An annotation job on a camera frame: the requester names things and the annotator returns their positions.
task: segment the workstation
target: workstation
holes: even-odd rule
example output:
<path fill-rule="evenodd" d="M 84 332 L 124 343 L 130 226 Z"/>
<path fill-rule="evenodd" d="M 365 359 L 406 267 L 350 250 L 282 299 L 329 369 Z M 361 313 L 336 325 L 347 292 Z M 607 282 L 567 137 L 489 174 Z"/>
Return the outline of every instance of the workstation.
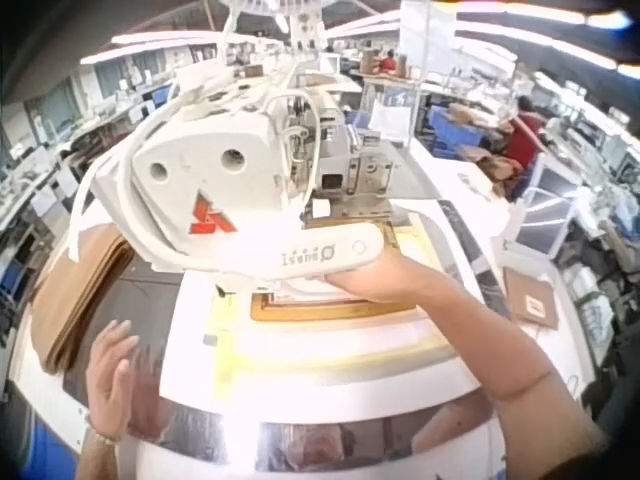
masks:
<path fill-rule="evenodd" d="M 518 325 L 612 433 L 635 378 L 637 119 L 458 36 L 488 14 L 467 2 L 220 3 L 76 58 L 84 113 L 67 131 L 39 111 L 51 143 L 28 101 L 3 116 L 0 445 L 22 477 L 76 475 L 92 344 L 118 319 L 152 374 L 121 479 L 505 478 L 496 411 L 428 314 L 310 279 L 382 245 Z"/>

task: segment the tan fabric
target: tan fabric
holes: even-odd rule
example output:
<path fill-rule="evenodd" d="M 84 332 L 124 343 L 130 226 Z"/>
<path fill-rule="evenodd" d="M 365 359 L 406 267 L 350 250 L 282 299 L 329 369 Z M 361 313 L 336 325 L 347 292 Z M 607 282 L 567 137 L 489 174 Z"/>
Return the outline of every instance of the tan fabric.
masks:
<path fill-rule="evenodd" d="M 100 225 L 80 234 L 79 263 L 62 255 L 39 279 L 31 302 L 31 340 L 47 373 L 73 365 L 93 314 L 133 255 L 114 225 Z"/>

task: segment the reflective surface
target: reflective surface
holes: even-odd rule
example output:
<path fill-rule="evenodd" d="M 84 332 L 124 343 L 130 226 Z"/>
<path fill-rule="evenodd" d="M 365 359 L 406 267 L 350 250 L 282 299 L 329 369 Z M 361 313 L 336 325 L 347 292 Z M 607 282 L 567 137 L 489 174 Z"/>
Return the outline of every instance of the reflective surface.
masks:
<path fill-rule="evenodd" d="M 444 204 L 443 210 L 449 212 L 447 217 L 458 235 L 464 236 L 464 229 L 456 225 L 460 218 L 455 208 Z M 469 259 L 481 255 L 479 249 L 473 250 L 472 237 L 461 238 L 461 244 Z M 487 272 L 480 273 L 477 279 L 485 300 L 502 309 L 504 298 L 499 287 L 495 289 L 495 277 L 491 274 L 487 280 Z M 112 318 L 130 319 L 132 333 L 141 338 L 130 425 L 130 433 L 138 438 L 242 471 L 322 472 L 393 462 L 423 453 L 485 424 L 493 415 L 492 405 L 480 390 L 418 412 L 329 425 L 251 423 L 243 412 L 223 416 L 161 399 L 162 354 L 180 281 L 181 275 L 153 272 L 136 258 L 98 308 L 83 339 L 78 362 L 64 379 L 65 390 L 86 405 L 84 370 L 90 344 Z M 197 365 L 184 374 L 192 376 L 194 382 L 202 381 Z"/>

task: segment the ceiling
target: ceiling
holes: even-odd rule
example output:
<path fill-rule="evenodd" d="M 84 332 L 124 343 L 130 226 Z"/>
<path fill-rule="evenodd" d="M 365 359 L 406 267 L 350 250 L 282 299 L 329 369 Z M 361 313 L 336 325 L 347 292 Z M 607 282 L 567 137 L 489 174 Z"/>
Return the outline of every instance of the ceiling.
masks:
<path fill-rule="evenodd" d="M 585 13 L 625 8 L 635 18 L 640 9 L 633 0 L 535 0 L 527 3 Z M 216 28 L 221 29 L 228 9 L 218 0 L 209 0 L 209 4 Z M 326 27 L 331 28 L 368 16 L 371 10 L 384 12 L 399 8 L 399 5 L 400 0 L 340 0 L 326 7 L 323 17 Z M 191 0 L 21 0 L 13 2 L 12 7 L 15 7 L 12 15 L 0 18 L 3 35 L 0 98 L 3 104 L 45 93 L 69 75 L 82 57 L 105 48 L 116 34 L 164 28 L 208 28 L 202 3 Z M 621 33 L 539 19 L 531 21 L 505 14 L 460 15 L 469 21 L 539 31 L 621 61 L 640 63 L 639 25 Z M 273 19 L 252 15 L 240 17 L 238 30 L 244 33 L 263 31 L 274 37 L 281 35 Z"/>

